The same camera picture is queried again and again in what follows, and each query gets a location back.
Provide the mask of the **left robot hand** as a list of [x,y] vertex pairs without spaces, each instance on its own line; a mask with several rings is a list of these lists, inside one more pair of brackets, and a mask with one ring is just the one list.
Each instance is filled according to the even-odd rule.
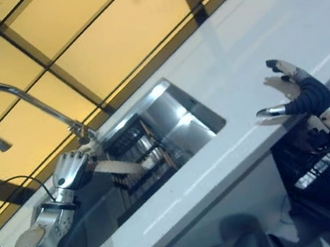
[[61,154],[52,174],[53,187],[75,191],[81,189],[93,176],[97,156],[94,146],[83,146]]

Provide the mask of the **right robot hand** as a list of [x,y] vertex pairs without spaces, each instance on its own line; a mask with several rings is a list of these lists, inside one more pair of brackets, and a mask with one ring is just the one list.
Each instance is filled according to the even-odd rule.
[[266,60],[266,66],[275,73],[282,73],[283,81],[294,81],[299,87],[299,95],[287,104],[259,110],[256,116],[270,118],[282,115],[297,115],[309,113],[320,115],[330,108],[330,89],[310,75],[309,72],[282,60]]

